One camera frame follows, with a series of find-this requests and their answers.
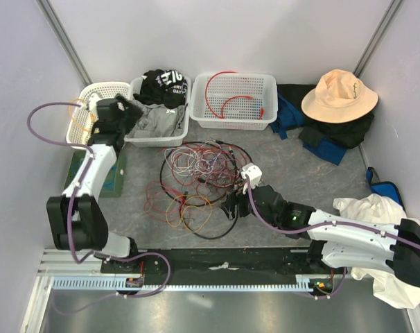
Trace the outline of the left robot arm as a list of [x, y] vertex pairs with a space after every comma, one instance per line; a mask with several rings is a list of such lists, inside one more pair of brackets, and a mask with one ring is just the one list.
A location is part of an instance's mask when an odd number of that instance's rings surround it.
[[88, 250], [116, 258], [116, 265], [126, 273], [135, 272], [140, 256], [132, 251], [134, 241], [109, 230], [98, 205], [100, 192], [111, 168], [125, 145], [125, 136], [140, 120], [143, 111], [120, 94], [94, 102], [97, 120], [86, 145], [85, 156], [76, 175], [60, 196], [46, 203], [55, 248], [76, 253]]

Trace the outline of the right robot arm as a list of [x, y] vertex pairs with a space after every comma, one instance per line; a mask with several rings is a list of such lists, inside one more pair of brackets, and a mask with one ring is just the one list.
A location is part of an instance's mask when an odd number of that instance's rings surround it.
[[271, 230], [310, 241], [307, 268], [356, 267], [384, 271], [420, 288], [420, 225], [370, 223], [334, 216], [320, 209], [286, 201], [269, 185], [229, 192], [220, 204], [227, 217], [255, 216]]

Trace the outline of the middle white basket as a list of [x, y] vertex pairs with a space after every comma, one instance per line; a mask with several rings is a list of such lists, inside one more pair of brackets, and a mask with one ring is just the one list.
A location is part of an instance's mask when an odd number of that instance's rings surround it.
[[[139, 93], [140, 88], [143, 82], [143, 76], [136, 77], [130, 83], [130, 88], [128, 92], [128, 98], [130, 98], [131, 93]], [[190, 121], [190, 111], [191, 107], [189, 104], [191, 98], [191, 90], [186, 94], [186, 105], [184, 109], [184, 116], [180, 122], [180, 129], [175, 132], [177, 135], [168, 136], [168, 137], [128, 137], [124, 138], [125, 143], [133, 144], [138, 148], [152, 148], [152, 147], [175, 147], [180, 146], [183, 143], [184, 138], [187, 136], [189, 131], [189, 121]]]

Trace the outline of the left white oval basket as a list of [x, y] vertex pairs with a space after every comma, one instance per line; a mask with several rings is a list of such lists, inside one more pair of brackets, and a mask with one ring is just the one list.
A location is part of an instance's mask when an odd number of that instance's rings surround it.
[[68, 107], [69, 116], [71, 118], [69, 127], [66, 133], [66, 141], [75, 149], [80, 144], [85, 145], [91, 135], [91, 129], [94, 122], [97, 120], [97, 114], [92, 114], [87, 109], [86, 100], [89, 95], [96, 92], [103, 96], [104, 99], [114, 98], [120, 94], [123, 97], [129, 92], [130, 85], [124, 82], [99, 82], [86, 86], [80, 93], [79, 97], [72, 100], [78, 106]]

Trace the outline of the grey garment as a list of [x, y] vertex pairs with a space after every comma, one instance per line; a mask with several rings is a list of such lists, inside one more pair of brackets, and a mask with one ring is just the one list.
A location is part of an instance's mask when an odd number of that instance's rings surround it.
[[164, 104], [144, 105], [133, 103], [143, 111], [143, 116], [127, 134], [129, 138], [171, 137], [182, 132], [185, 105], [167, 108]]

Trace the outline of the black printed shirt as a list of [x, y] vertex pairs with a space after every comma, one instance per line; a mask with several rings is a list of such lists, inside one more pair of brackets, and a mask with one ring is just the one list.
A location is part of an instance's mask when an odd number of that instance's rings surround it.
[[136, 101], [144, 105], [164, 105], [168, 109], [186, 104], [189, 84], [177, 70], [150, 70], [142, 78], [139, 92], [132, 93]]

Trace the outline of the green tray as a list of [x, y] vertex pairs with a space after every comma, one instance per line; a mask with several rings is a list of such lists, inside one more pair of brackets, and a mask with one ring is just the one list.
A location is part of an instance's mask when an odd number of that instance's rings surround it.
[[[64, 188], [68, 187], [74, 179], [80, 165], [85, 157], [85, 152], [75, 151], [71, 158], [67, 178], [65, 180]], [[119, 155], [116, 163], [109, 170], [103, 187], [100, 191], [100, 198], [119, 198], [123, 191], [124, 172], [127, 164], [127, 155], [122, 153]]]

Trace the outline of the blue garment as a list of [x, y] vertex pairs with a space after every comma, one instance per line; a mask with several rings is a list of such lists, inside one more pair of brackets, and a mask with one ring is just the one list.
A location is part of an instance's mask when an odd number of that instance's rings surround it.
[[[271, 123], [272, 132], [278, 134], [280, 139], [288, 138], [287, 132], [295, 128], [301, 128], [305, 123], [303, 113], [290, 101], [278, 94], [277, 119]], [[313, 155], [339, 165], [347, 149], [330, 142], [325, 135], [315, 136], [315, 139], [301, 139], [303, 147]]]

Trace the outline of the right white basket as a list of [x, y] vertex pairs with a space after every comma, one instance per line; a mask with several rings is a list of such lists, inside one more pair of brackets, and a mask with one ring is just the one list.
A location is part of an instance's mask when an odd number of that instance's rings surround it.
[[277, 119], [277, 82], [268, 74], [200, 74], [189, 104], [190, 118], [203, 128], [264, 130]]

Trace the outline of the black garment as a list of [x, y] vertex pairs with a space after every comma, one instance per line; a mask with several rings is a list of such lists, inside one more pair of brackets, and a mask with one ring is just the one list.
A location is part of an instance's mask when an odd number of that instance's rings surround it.
[[278, 114], [272, 123], [276, 133], [302, 128], [302, 138], [308, 144], [318, 145], [322, 138], [338, 146], [351, 149], [361, 144], [369, 131], [374, 113], [346, 123], [325, 123], [307, 117], [301, 108], [305, 95], [315, 86], [313, 84], [282, 84], [277, 86]]

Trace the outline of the beige bucket hat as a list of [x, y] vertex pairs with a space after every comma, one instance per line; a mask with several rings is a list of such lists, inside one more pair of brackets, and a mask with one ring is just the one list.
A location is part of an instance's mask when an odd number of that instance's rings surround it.
[[378, 95], [350, 71], [334, 69], [324, 74], [301, 102], [302, 112], [324, 123], [346, 123], [370, 113]]

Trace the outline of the blue bag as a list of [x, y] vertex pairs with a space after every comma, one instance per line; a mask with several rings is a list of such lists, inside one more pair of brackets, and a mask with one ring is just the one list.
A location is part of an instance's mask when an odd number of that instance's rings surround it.
[[405, 208], [401, 193], [398, 187], [390, 181], [381, 181], [374, 167], [369, 166], [366, 170], [366, 179], [373, 194], [386, 196]]

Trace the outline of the white cloth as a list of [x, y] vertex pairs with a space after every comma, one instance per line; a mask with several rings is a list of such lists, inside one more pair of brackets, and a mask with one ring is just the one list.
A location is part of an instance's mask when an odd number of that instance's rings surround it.
[[[407, 217], [401, 205], [378, 194], [371, 194], [363, 199], [334, 198], [333, 208], [343, 218], [376, 224], [398, 225], [401, 219]], [[355, 280], [372, 277], [373, 295], [396, 309], [414, 309], [420, 304], [420, 288], [400, 281], [393, 273], [353, 267], [351, 276]]]

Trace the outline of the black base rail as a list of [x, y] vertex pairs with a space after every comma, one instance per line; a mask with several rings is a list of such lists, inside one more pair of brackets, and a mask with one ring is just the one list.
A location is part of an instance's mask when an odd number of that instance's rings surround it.
[[291, 283], [297, 275], [342, 275], [341, 268], [309, 262], [307, 247], [155, 249], [170, 263], [168, 282]]

